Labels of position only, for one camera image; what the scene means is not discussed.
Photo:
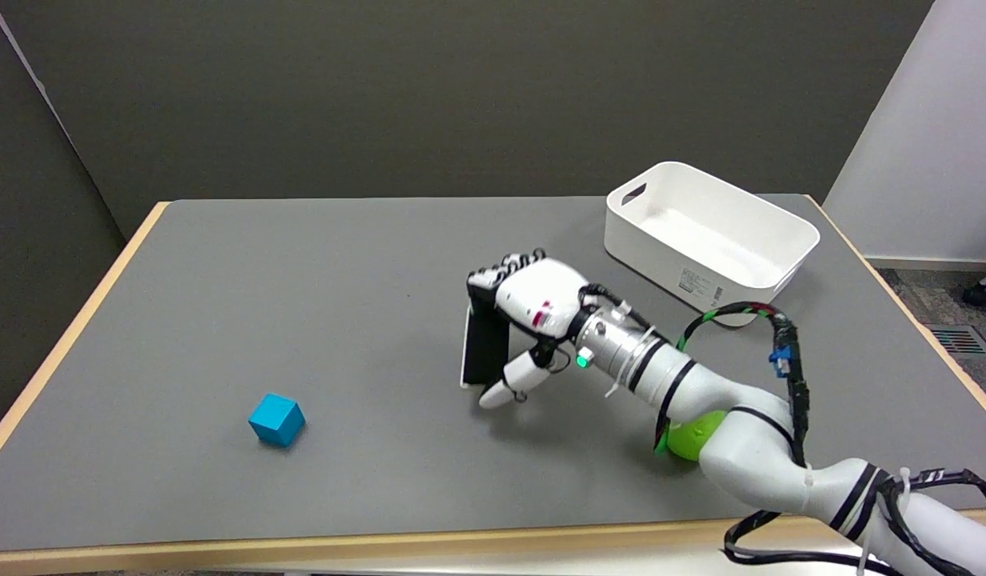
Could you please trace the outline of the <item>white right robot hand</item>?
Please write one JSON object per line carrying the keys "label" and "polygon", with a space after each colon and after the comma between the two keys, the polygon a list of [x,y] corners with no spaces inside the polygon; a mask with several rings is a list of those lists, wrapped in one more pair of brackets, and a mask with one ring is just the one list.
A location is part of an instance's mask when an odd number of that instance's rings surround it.
{"label": "white right robot hand", "polygon": [[589,281],[537,248],[510,253],[468,274],[461,386],[480,387],[479,408],[524,402],[569,364],[557,351],[573,340]]}

